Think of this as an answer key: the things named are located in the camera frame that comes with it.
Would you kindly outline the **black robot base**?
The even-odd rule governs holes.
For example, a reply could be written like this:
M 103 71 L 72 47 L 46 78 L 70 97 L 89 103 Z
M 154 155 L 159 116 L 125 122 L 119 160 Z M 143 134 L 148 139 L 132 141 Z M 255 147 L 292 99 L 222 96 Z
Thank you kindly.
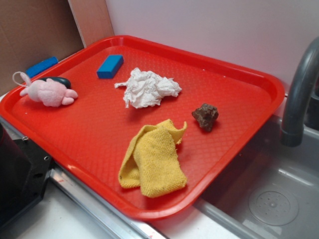
M 44 197 L 52 157 L 26 137 L 12 139 L 0 126 L 0 229 Z

